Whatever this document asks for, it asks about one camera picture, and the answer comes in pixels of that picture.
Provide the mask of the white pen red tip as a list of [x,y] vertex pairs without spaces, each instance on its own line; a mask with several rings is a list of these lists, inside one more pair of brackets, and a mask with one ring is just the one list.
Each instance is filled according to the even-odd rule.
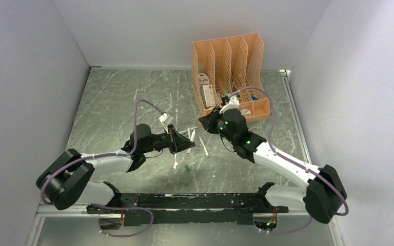
[[[191,135],[190,135],[190,141],[194,144],[194,138],[195,138],[195,129],[192,131]],[[187,154],[190,154],[191,152],[191,148],[189,148],[187,150]]]

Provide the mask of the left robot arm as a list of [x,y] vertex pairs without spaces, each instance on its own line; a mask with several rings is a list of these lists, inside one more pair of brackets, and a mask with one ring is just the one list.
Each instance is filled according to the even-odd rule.
[[65,150],[38,178],[36,186],[44,203],[65,210],[75,203],[98,203],[108,213],[117,212],[122,205],[119,190],[110,183],[94,182],[110,173],[137,170],[147,159],[146,153],[167,149],[176,154],[194,147],[172,124],[162,134],[153,134],[147,124],[138,124],[130,139],[116,152],[81,154]]

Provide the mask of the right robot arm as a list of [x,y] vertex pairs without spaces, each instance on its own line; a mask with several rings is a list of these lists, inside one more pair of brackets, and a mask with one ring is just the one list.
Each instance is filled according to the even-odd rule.
[[267,139],[248,129],[238,109],[222,112],[216,107],[200,117],[199,122],[208,133],[230,142],[242,159],[268,167],[295,184],[287,188],[273,185],[258,196],[256,204],[260,211],[283,206],[306,211],[320,223],[329,223],[336,215],[347,215],[347,194],[334,167],[307,164],[271,146]]

